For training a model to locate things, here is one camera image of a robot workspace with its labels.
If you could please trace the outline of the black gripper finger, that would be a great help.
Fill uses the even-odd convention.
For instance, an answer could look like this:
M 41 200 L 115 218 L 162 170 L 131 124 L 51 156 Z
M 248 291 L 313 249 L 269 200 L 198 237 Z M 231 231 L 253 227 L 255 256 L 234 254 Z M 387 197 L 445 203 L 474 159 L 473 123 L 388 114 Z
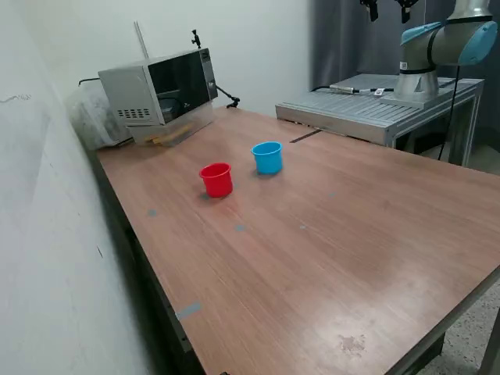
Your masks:
M 360 0 L 359 1 L 361 5 L 365 6 L 367 9 L 367 12 L 370 15 L 370 21 L 374 22 L 378 19 L 378 6 L 377 6 L 377 0 Z
M 419 0 L 395 0 L 401 7 L 401 20 L 402 23 L 407 23 L 410 20 L 411 8 Z

